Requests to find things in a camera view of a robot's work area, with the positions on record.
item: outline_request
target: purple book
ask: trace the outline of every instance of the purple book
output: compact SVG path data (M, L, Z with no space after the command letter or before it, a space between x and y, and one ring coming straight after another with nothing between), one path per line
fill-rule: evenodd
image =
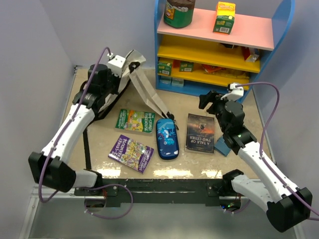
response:
M115 159L140 173L144 173L153 153L153 148L120 135L109 153L109 158Z

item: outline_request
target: gray floor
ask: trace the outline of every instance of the gray floor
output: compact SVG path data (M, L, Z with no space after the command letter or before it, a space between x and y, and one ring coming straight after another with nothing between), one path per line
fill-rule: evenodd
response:
M118 215L120 208L107 208L104 215ZM190 204L134 204L118 220L84 214L83 199L53 199L40 204L30 237L64 239L295 239L293 230L283 234L268 222L266 214L251 203L237 214L224 214L219 207Z

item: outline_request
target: wooden table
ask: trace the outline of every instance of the wooden table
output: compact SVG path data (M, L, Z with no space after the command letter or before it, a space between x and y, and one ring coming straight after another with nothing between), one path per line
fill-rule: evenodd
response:
M146 70L147 77L155 84L155 70ZM73 84L72 92L67 107L69 112L74 95L79 91L80 85L87 80L87 69L79 69ZM124 92L122 97L105 117L88 127L88 137L91 152L92 169L100 172L104 178L130 178L130 179L215 179L223 174L239 169L250 178L257 178L252 169L237 155L231 152L227 157L215 151L212 155L185 152L186 123L188 113L208 115L205 110L198 108L199 98L189 95L158 90L158 94L165 102L169 110L175 115L179 131L177 132L180 153L177 159L171 161L162 160L157 153L155 130L150 135L129 133L115 130L115 125L120 109L132 109L136 111L152 111L139 97L132 84ZM260 140L262 125L256 107L253 92L244 102L246 114L245 125ZM218 122L215 123L215 142L222 136ZM131 137L138 142L153 147L155 153L152 156L144 174L141 174L117 161L108 158L116 140L120 134ZM265 152L269 154L268 146L264 144ZM69 166L74 170L85 168L85 156L83 137L80 137L71 155Z

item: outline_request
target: book cover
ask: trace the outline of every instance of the book cover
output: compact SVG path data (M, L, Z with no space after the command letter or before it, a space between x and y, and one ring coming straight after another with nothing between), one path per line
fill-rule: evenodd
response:
M115 128L151 133L154 121L155 113L121 109Z
M109 158L112 158L140 173L144 173L154 149L135 140L120 135L115 143Z
M203 153L213 153L214 134L214 118L188 114L186 149Z

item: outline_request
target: shelf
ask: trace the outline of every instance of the shelf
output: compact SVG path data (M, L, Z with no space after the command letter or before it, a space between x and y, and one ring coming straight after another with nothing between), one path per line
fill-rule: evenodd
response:
M191 96L206 95L211 90L215 90L221 94L228 93L227 88L225 87L219 87L219 86L214 86L214 85L209 85L209 84L204 84L199 82L192 82L192 81L185 81L184 87L176 87L176 86L158 82L157 89L191 95Z
M173 60L165 59L165 58L161 58L159 61L170 62L170 63L173 62ZM180 72L179 67L174 67L172 69L170 76L185 79L185 80L190 80L190 81L196 81L196 82L201 82L201 83L206 83L206 84L223 86L223 87L227 87L228 84L233 83L233 82L237 82L239 84L249 83L249 79L234 79L234 78L205 74L205 70L202 68L202 66L200 64L196 64L196 63L194 65L193 72Z
M189 26L171 27L164 23L162 16L157 33L274 50L273 27L270 18L236 14L230 35L213 33L215 19L216 11L195 8L193 20Z
M260 60L245 62L241 47L229 49L217 42L165 35L158 56L259 73Z

